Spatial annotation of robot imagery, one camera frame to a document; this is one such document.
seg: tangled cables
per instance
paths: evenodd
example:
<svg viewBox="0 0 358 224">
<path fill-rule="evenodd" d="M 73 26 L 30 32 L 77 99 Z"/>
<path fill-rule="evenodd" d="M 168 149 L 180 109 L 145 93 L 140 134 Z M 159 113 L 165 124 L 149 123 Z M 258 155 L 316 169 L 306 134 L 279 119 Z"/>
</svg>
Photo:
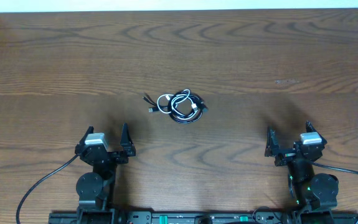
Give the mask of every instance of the tangled cables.
<svg viewBox="0 0 358 224">
<path fill-rule="evenodd" d="M 159 104 L 159 100 L 165 97 L 169 103 L 166 106 Z M 176 94 L 163 94 L 161 95 L 156 103 L 150 99 L 148 95 L 144 96 L 143 99 L 153 105 L 152 108 L 148 109 L 149 112 L 160 111 L 164 114 L 168 114 L 172 120 L 181 124 L 188 124 L 194 121 L 198 121 L 201 118 L 202 113 L 208 111 L 208 108 L 204 104 L 204 101 L 198 95 L 191 94 L 189 89 L 185 89 L 177 92 Z M 188 114 L 181 113 L 177 106 L 184 101 L 189 100 L 191 102 L 191 112 Z"/>
</svg>

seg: white wall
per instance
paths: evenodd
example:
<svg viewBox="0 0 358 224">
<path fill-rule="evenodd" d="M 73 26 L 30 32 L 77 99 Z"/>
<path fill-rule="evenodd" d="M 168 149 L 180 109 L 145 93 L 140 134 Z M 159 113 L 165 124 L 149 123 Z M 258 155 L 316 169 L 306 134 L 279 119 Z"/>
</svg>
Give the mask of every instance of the white wall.
<svg viewBox="0 0 358 224">
<path fill-rule="evenodd" d="M 355 8 L 358 0 L 0 0 L 0 12 Z"/>
</svg>

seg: brown wooden surface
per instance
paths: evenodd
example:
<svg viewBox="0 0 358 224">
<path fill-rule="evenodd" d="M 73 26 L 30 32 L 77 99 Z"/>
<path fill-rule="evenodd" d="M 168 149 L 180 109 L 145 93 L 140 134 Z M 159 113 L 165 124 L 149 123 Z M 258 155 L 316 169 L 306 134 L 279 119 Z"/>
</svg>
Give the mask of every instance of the brown wooden surface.
<svg viewBox="0 0 358 224">
<path fill-rule="evenodd" d="M 183 88 L 210 109 L 194 124 L 141 99 Z M 266 127 L 292 140 L 307 119 L 328 140 L 319 162 L 358 170 L 358 9 L 0 14 L 0 223 L 89 125 L 117 148 L 123 122 L 138 156 L 118 168 L 119 205 L 292 206 Z M 22 222 L 75 210 L 90 171 L 77 160 L 42 183 Z M 358 211 L 358 176 L 316 172 L 339 178 L 338 210 Z"/>
</svg>

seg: wooden table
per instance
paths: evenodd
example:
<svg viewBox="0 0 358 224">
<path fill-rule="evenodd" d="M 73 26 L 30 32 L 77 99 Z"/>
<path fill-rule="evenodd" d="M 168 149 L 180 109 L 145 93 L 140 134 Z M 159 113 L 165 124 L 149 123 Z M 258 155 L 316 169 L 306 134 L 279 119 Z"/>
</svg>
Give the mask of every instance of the wooden table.
<svg viewBox="0 0 358 224">
<path fill-rule="evenodd" d="M 190 88 L 209 112 L 181 125 L 148 113 Z M 113 149 L 127 122 L 138 155 L 118 168 L 115 202 L 154 210 L 294 205 L 287 169 L 264 157 L 266 128 L 297 140 L 310 119 L 322 164 L 358 170 L 358 9 L 0 14 L 0 223 L 73 156 L 88 126 Z M 77 207 L 76 160 L 36 188 L 23 223 Z M 358 212 L 358 176 L 338 210 Z"/>
</svg>

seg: cable bundle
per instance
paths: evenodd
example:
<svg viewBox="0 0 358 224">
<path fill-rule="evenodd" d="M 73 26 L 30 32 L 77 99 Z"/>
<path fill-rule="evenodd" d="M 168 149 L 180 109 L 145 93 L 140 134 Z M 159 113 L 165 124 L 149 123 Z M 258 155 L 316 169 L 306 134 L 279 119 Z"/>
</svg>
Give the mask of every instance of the cable bundle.
<svg viewBox="0 0 358 224">
<path fill-rule="evenodd" d="M 159 104 L 159 100 L 162 97 L 166 97 L 169 103 L 166 106 Z M 148 95 L 144 96 L 143 99 L 153 105 L 152 108 L 148 109 L 149 112 L 160 111 L 164 114 L 168 114 L 172 120 L 181 124 L 188 124 L 197 121 L 201 118 L 202 113 L 208 111 L 208 108 L 204 104 L 204 101 L 198 95 L 191 94 L 189 89 L 185 89 L 177 92 L 176 94 L 163 94 L 161 95 L 156 103 L 150 99 Z M 188 114 L 181 113 L 177 106 L 184 101 L 189 100 L 191 102 L 191 112 Z"/>
</svg>

